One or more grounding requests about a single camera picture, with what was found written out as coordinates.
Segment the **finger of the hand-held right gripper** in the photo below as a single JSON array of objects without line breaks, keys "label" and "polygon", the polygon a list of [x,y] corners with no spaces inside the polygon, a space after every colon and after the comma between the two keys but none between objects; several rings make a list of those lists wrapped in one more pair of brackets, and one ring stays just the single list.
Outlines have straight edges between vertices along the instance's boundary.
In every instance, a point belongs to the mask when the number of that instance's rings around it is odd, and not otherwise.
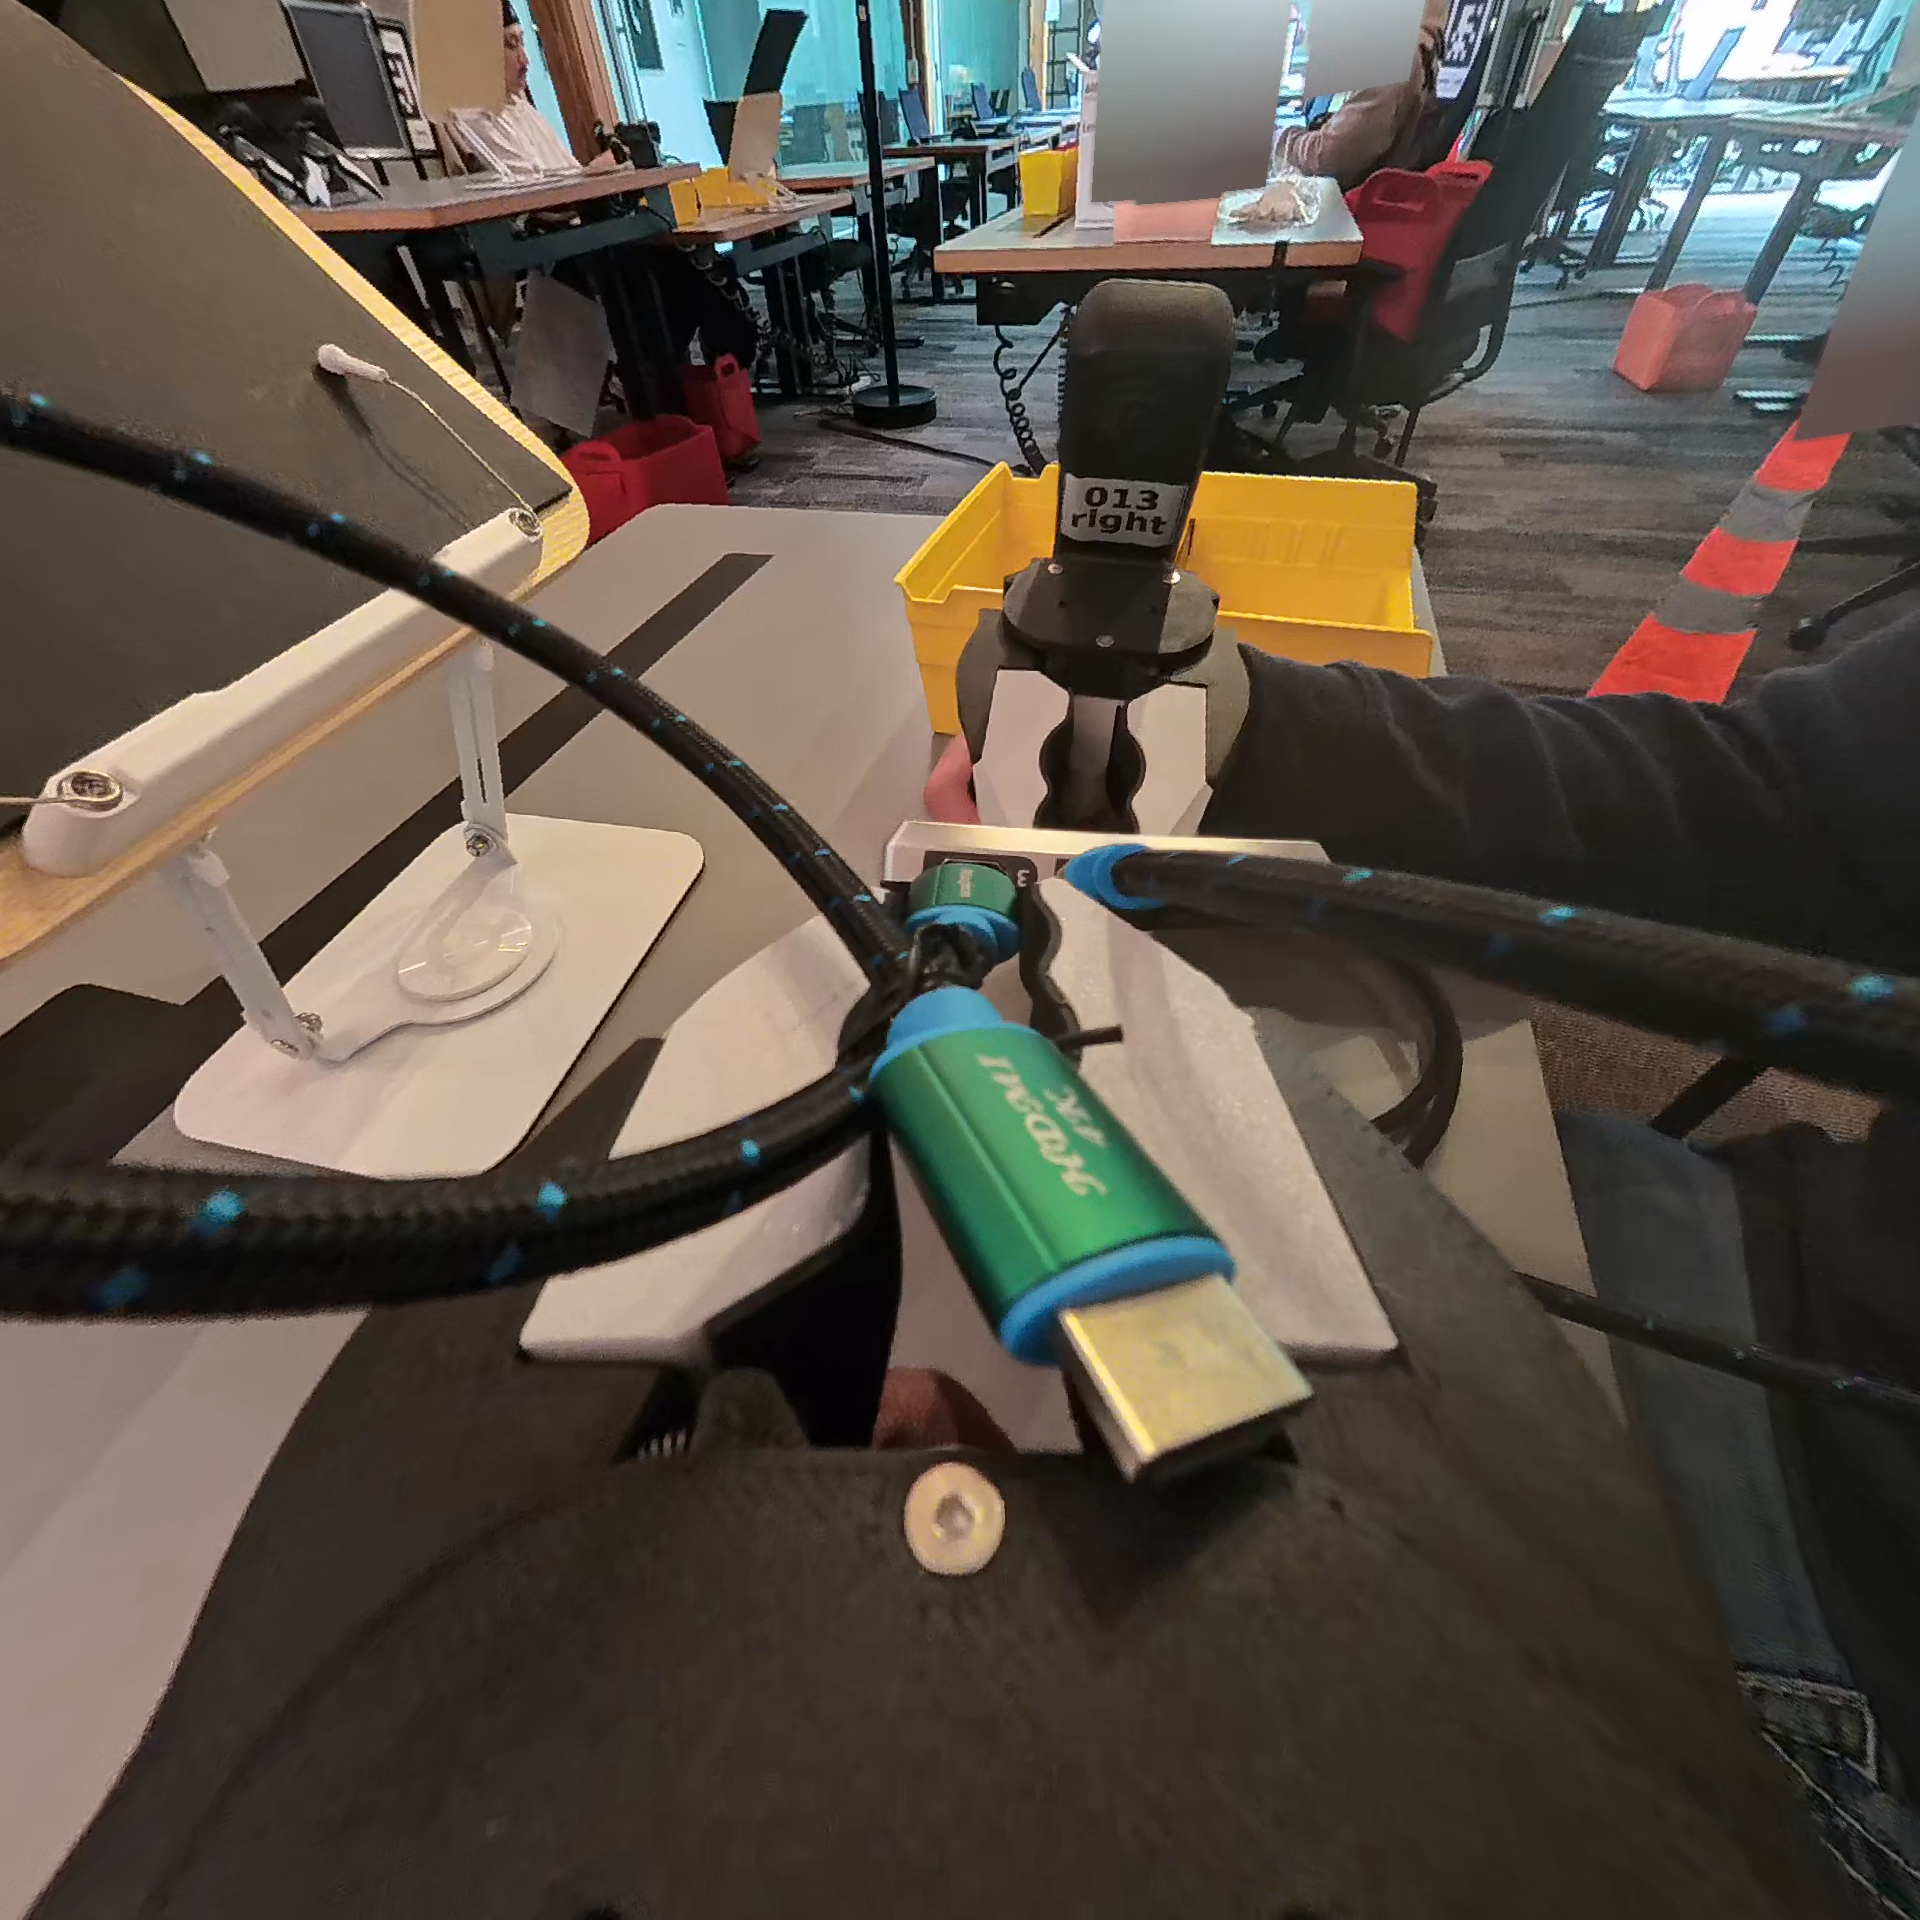
[{"label": "finger of the hand-held right gripper", "polygon": [[1074,693],[1036,669],[999,669],[976,751],[980,829],[1074,829]]},{"label": "finger of the hand-held right gripper", "polygon": [[1110,779],[1121,829],[1199,834],[1212,807],[1212,693],[1199,686],[1160,686],[1130,699]]}]

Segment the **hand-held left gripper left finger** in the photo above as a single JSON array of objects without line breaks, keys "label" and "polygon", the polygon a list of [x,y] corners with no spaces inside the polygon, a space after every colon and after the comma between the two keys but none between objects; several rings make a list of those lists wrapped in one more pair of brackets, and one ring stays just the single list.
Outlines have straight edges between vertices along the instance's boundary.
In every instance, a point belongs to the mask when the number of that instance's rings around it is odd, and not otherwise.
[{"label": "hand-held left gripper left finger", "polygon": [[[810,917],[737,968],[665,1037],[615,1159],[769,1107],[837,1063],[865,979]],[[719,1228],[540,1287],[520,1321],[538,1363],[708,1363],[713,1339],[854,1237],[869,1143]]]}]

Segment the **silver HDMI splitter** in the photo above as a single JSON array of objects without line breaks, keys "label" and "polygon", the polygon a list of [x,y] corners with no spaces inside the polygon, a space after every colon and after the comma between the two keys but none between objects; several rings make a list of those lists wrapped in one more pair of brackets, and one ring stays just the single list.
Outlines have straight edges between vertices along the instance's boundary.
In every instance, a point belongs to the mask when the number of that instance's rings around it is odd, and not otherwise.
[{"label": "silver HDMI splitter", "polygon": [[881,850],[881,890],[887,896],[912,890],[920,872],[943,871],[943,865],[998,871],[1016,890],[1032,890],[1096,850],[1330,865],[1323,843],[1307,843],[1307,839],[1151,839],[1151,834],[902,824]]}]

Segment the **person's right forearm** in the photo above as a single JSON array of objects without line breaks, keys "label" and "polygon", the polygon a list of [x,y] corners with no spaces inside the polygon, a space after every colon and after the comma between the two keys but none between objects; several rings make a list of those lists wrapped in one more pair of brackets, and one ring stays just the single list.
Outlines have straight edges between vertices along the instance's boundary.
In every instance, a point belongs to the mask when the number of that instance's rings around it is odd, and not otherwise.
[{"label": "person's right forearm", "polygon": [[1917,613],[1727,703],[1241,664],[1212,839],[1917,976]]}]

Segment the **person's left hand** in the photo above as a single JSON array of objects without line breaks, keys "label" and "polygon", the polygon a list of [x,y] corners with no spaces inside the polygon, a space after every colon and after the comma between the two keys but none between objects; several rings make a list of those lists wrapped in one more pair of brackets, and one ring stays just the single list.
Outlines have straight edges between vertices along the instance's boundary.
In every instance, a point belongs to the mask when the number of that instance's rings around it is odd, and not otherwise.
[{"label": "person's left hand", "polygon": [[871,1453],[1016,1456],[1016,1439],[962,1377],[901,1363],[881,1376]]}]

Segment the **white folding stand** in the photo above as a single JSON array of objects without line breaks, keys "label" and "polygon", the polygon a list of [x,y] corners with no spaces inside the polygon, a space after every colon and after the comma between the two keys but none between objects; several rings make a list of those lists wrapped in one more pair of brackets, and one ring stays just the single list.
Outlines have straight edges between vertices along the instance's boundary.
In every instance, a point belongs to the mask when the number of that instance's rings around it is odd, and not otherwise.
[{"label": "white folding stand", "polygon": [[446,664],[460,824],[291,979],[210,843],[170,882],[247,1028],[180,1089],[210,1148],[367,1179],[497,1170],[703,872],[687,834],[507,807],[497,652]]}]

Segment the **yellow plastic bin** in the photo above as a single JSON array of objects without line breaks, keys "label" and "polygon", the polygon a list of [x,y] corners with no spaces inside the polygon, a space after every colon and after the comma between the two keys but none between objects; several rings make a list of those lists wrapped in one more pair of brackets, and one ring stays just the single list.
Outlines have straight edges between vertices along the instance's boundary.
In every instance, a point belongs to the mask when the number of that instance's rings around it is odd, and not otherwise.
[{"label": "yellow plastic bin", "polygon": [[[962,732],[954,664],[1005,578],[1051,552],[1058,478],[998,463],[901,568],[932,737]],[[1276,657],[1434,673],[1412,578],[1412,484],[1315,475],[1199,475],[1179,568],[1220,592],[1220,621]]]}]

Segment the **person's jeans leg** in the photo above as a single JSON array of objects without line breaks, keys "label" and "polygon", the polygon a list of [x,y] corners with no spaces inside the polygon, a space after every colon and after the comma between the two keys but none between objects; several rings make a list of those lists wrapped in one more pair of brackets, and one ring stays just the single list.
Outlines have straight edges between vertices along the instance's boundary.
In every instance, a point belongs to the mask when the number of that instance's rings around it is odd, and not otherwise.
[{"label": "person's jeans leg", "polygon": [[[1633,1119],[1563,1115],[1563,1163],[1596,1304],[1755,1334],[1739,1204],[1700,1148]],[[1802,1792],[1862,1915],[1920,1909],[1909,1783],[1812,1588],[1764,1384],[1615,1344],[1672,1517],[1708,1577],[1766,1753]]]}]

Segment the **black office chair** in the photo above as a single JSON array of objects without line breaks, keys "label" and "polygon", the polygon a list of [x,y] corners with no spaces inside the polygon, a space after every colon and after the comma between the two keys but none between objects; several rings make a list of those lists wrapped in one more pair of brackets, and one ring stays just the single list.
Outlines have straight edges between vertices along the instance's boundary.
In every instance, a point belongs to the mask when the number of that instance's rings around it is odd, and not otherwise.
[{"label": "black office chair", "polygon": [[1622,83],[1651,18],[1582,4],[1572,37],[1528,108],[1479,123],[1467,158],[1498,176],[1456,226],[1412,345],[1368,328],[1353,290],[1307,297],[1276,331],[1276,356],[1303,363],[1299,379],[1238,402],[1238,415],[1284,410],[1276,436],[1223,422],[1214,456],[1223,471],[1411,478],[1418,509],[1434,484],[1411,471],[1411,441],[1429,402],[1485,379],[1502,356],[1521,250],[1544,226],[1563,176],[1592,145],[1607,92]]}]

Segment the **black pole stand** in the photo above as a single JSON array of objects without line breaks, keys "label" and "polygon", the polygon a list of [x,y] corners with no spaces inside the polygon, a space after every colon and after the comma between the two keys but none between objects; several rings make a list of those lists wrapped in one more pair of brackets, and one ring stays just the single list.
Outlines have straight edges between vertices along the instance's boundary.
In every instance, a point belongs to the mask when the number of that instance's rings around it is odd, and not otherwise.
[{"label": "black pole stand", "polygon": [[860,37],[860,123],[865,123],[865,154],[869,154],[869,250],[871,250],[871,280],[880,280],[880,355],[881,355],[880,391],[854,394],[854,422],[871,436],[901,436],[901,429],[932,422],[937,402],[932,402],[932,391],[901,379],[893,268],[887,268],[887,226],[881,226],[880,49],[871,49],[869,0],[854,0],[854,37]]}]

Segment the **grey hanging paper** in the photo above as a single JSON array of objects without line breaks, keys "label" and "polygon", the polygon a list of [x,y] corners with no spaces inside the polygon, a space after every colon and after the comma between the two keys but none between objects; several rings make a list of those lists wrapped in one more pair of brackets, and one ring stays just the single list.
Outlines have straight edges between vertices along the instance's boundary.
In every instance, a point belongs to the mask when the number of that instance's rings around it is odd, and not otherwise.
[{"label": "grey hanging paper", "polygon": [[599,297],[550,269],[520,280],[510,337],[510,402],[567,445],[594,441],[615,371],[615,328]]}]

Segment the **coral bag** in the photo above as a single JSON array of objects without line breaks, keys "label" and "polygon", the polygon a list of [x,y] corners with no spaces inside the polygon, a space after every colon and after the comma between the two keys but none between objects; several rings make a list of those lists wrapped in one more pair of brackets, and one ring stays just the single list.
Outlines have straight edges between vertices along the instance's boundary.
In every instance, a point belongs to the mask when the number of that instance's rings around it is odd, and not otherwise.
[{"label": "coral bag", "polygon": [[1718,394],[1755,322],[1755,301],[1700,280],[1640,290],[1615,371],[1640,394]]}]

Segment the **wooden pillar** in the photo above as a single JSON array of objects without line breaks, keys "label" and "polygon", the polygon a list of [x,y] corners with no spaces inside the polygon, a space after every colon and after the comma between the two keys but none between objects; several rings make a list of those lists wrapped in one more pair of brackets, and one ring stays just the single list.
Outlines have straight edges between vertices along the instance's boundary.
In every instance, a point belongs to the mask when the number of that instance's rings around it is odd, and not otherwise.
[{"label": "wooden pillar", "polygon": [[602,154],[599,129],[619,123],[615,71],[602,55],[594,0],[525,0],[533,37],[540,40],[544,83],[561,108],[571,154]]}]

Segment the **wooden-edged black board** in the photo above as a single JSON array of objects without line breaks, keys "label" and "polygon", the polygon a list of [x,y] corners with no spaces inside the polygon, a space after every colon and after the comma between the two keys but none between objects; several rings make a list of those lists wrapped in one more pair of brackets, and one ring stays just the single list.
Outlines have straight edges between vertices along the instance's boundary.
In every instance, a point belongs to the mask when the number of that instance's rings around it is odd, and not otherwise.
[{"label": "wooden-edged black board", "polygon": [[538,436],[172,108],[3,4],[3,795],[101,779],[127,732],[330,621],[428,619],[411,652],[221,737],[189,792],[51,807],[119,829],[90,872],[42,872],[35,824],[3,824],[3,976],[456,652],[465,628],[340,570],[327,519],[483,570],[515,501],[450,429],[540,509],[492,586],[544,586],[585,509]]}]

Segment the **grey monitor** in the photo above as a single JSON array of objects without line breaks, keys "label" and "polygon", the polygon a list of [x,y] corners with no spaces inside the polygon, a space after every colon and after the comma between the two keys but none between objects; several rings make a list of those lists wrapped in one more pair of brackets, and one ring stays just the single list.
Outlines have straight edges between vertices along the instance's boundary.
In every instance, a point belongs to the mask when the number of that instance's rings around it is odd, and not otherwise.
[{"label": "grey monitor", "polygon": [[330,123],[330,145],[345,158],[406,158],[406,129],[371,9],[330,0],[286,0],[281,9]]}]

